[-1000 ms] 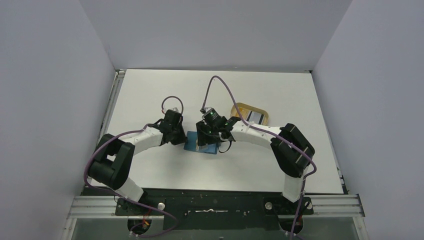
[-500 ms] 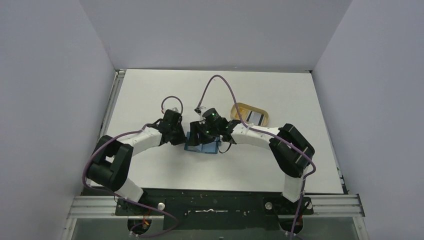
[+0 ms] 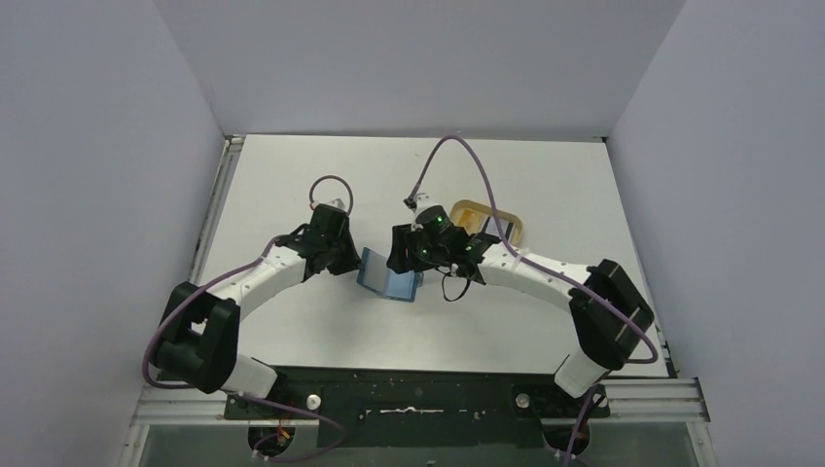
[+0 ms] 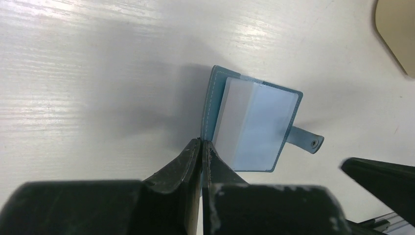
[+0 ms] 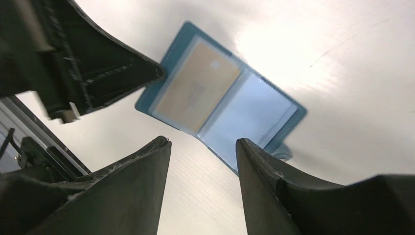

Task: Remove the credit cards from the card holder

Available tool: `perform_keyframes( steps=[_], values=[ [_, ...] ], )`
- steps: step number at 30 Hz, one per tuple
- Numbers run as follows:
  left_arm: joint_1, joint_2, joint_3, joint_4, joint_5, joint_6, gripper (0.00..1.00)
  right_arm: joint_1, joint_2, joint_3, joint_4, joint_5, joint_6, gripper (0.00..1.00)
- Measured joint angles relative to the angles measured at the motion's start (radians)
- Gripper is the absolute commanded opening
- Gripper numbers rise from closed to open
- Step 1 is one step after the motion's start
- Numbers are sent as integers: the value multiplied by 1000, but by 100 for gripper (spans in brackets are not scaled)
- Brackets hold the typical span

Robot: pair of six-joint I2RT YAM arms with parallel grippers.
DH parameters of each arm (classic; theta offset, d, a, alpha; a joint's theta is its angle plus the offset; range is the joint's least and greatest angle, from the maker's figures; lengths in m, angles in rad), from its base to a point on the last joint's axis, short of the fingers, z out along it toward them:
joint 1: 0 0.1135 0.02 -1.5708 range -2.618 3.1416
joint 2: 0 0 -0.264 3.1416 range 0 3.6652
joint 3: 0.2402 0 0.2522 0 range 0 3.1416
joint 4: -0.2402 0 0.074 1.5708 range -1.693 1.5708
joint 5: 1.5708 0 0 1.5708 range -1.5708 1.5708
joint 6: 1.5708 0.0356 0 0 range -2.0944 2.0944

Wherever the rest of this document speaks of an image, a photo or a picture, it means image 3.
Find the blue leather card holder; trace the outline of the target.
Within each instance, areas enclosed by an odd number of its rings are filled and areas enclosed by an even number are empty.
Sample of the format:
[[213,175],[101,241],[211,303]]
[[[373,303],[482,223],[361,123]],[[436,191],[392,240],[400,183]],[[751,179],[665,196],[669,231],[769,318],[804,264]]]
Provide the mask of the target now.
[[412,303],[417,289],[423,282],[423,273],[408,271],[397,273],[387,265],[387,258],[376,251],[364,247],[361,255],[362,266],[356,283],[378,296],[393,301]]

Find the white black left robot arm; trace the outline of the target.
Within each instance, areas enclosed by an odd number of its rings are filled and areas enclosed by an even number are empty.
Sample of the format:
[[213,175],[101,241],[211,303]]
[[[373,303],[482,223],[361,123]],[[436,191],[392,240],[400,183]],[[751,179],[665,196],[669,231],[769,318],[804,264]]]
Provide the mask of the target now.
[[144,379],[161,387],[150,374],[156,368],[179,378],[178,388],[267,397],[278,374],[239,353],[241,322],[278,293],[323,271],[341,275],[360,267],[348,214],[333,205],[317,206],[309,222],[271,239],[251,263],[200,286],[177,285],[145,350]]

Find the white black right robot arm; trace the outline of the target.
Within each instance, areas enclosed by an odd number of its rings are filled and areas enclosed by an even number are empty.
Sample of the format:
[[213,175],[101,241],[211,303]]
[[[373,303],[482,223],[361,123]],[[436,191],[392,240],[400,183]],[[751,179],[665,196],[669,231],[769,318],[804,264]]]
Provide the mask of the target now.
[[563,263],[490,233],[469,234],[440,205],[393,227],[387,265],[396,273],[444,269],[470,282],[512,289],[566,309],[579,347],[563,360],[554,379],[572,397],[622,369],[639,344],[650,342],[647,331],[654,313],[616,262]]

